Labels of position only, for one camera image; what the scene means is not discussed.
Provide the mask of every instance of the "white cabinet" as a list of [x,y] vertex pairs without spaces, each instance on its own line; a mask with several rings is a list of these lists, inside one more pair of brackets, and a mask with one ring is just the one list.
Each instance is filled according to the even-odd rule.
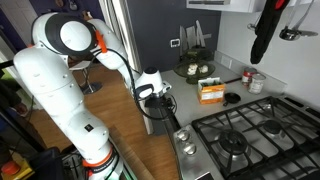
[[[206,9],[216,11],[233,11],[233,12],[260,12],[263,10],[266,0],[230,0],[230,4],[221,3],[215,5],[216,0],[186,0],[187,8]],[[296,0],[290,0],[288,6],[293,6]],[[310,3],[311,0],[302,0],[301,4]]]

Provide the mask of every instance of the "white countertop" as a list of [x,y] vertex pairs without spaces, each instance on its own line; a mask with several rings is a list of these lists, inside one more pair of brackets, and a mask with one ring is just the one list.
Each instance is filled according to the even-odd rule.
[[[221,64],[216,62],[212,63],[216,69],[211,77],[220,77],[224,82],[240,77],[240,75],[235,74]],[[228,104],[226,107],[223,106],[223,102],[202,105],[197,96],[198,85],[186,83],[186,78],[177,75],[173,70],[162,72],[161,76],[163,80],[168,81],[172,85],[172,89],[168,93],[173,95],[177,101],[177,112],[175,116],[181,127],[201,117],[270,96],[270,92],[266,92],[264,89],[258,95],[249,93],[247,88],[242,85],[241,80],[239,80],[226,84],[225,91],[239,94],[241,97],[239,103]]]

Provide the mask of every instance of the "chair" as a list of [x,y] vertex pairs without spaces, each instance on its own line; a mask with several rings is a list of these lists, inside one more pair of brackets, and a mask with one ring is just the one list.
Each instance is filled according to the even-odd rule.
[[89,82],[89,69],[91,67],[91,61],[81,61],[69,68],[70,71],[82,71],[84,82],[79,85],[83,94],[92,94],[101,89],[102,84],[100,82]]

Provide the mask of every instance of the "gas stove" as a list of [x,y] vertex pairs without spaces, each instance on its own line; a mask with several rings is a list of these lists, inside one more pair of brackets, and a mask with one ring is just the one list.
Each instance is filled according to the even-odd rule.
[[286,97],[194,120],[173,141],[182,179],[285,180],[320,170],[320,115]]

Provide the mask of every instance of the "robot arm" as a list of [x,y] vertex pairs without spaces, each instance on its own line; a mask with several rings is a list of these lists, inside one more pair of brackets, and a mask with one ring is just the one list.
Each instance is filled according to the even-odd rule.
[[78,149],[84,166],[90,168],[90,180],[117,179],[123,162],[108,141],[108,129],[85,107],[67,66],[68,55],[93,53],[104,66],[122,74],[135,99],[162,96],[171,86],[156,68],[141,76],[132,71],[124,47],[100,20],[46,14],[35,20],[32,36],[35,45],[14,57],[22,81]]

